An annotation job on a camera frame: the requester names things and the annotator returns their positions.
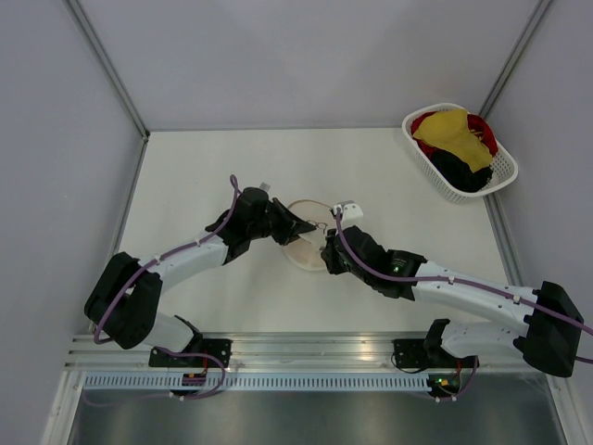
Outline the cream mesh laundry bag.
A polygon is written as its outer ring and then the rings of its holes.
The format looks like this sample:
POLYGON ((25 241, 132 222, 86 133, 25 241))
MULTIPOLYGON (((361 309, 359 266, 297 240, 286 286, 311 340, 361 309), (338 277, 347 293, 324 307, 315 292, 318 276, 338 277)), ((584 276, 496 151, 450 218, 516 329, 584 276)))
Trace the cream mesh laundry bag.
POLYGON ((282 247, 282 252, 296 267, 307 272, 326 272, 326 264, 321 253, 325 248, 327 232, 335 229, 332 208, 313 199, 299 199, 292 202, 288 209, 301 220, 312 224, 315 230, 302 234, 289 245, 282 247))

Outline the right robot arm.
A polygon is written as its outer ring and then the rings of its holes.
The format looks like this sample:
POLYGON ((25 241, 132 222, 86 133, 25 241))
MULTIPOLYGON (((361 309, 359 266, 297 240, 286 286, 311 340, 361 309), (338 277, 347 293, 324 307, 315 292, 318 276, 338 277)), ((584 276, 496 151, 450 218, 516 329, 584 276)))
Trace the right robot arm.
POLYGON ((480 317, 477 324, 433 321, 423 356, 434 366, 473 356, 517 357, 557 377, 574 372, 584 318, 565 289, 489 283, 405 250, 385 249, 357 226, 331 229, 321 253, 327 271, 350 273, 382 296, 439 304, 480 317))

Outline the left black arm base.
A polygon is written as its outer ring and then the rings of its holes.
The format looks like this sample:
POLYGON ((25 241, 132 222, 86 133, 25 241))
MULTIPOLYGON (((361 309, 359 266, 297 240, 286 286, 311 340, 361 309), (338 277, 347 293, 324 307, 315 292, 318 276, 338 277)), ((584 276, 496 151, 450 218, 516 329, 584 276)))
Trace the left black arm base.
POLYGON ((203 338, 183 352, 169 353, 153 348, 148 365, 152 368, 219 368, 229 365, 233 342, 229 338, 203 338))

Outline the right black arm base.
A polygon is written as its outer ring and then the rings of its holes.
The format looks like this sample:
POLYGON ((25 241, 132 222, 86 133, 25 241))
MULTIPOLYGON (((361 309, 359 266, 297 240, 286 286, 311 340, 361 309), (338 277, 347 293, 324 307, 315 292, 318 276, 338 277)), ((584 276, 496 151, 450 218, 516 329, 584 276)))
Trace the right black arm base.
POLYGON ((392 345, 391 363, 396 369, 406 374, 418 374, 429 369, 447 366, 444 359, 428 354, 423 347, 422 339, 394 339, 392 345))

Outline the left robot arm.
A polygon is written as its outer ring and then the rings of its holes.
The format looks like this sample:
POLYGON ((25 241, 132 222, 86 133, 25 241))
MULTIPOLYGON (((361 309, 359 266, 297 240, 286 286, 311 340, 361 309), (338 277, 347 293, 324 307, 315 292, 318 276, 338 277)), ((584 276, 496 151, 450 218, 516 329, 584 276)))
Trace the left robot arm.
POLYGON ((196 274, 236 260, 255 240, 269 237, 287 246, 315 230, 261 188, 234 191, 231 207, 193 240, 143 259, 125 251, 111 257, 83 309, 95 325, 95 344, 114 342, 129 350, 168 330, 171 358, 180 366, 194 366, 202 345, 187 322, 178 317, 166 322, 159 316, 161 295, 196 274))

